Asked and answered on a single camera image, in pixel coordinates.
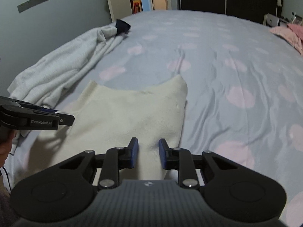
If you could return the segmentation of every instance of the gray bed sheet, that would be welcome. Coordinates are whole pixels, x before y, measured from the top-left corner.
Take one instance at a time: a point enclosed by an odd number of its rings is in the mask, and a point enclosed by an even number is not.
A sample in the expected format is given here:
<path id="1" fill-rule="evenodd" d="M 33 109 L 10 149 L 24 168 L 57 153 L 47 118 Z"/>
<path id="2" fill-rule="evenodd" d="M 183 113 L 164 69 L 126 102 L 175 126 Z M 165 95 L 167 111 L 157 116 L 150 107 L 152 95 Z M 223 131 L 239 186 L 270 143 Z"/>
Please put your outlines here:
<path id="1" fill-rule="evenodd" d="M 68 111 L 91 79 L 140 90 L 179 73 L 188 86 L 180 146 L 194 154 L 212 150 L 277 180 L 287 192 L 281 219 L 301 225 L 303 57 L 268 27 L 235 17 L 154 11 L 125 21 L 128 37 L 57 108 Z M 12 181 L 26 170 L 37 134 L 6 162 Z M 176 179 L 176 171 L 167 177 Z"/>

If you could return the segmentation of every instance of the mattress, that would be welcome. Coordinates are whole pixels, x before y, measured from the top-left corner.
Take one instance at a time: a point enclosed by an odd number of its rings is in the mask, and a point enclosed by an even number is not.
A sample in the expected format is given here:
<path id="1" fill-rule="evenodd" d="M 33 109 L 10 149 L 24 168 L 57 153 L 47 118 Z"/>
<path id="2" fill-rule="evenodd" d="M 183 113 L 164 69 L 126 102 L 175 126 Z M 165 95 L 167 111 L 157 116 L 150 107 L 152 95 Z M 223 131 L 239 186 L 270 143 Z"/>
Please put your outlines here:
<path id="1" fill-rule="evenodd" d="M 131 24 L 127 38 L 57 109 L 68 112 L 91 79 L 141 90 L 181 74 L 188 95 L 180 147 L 193 154 L 212 150 L 277 180 L 287 192 L 281 219 L 301 225 L 303 57 L 269 28 L 235 17 L 154 11 L 124 20 Z M 20 140 L 6 161 L 11 184 L 26 171 L 38 133 Z M 167 178 L 177 179 L 176 171 Z"/>

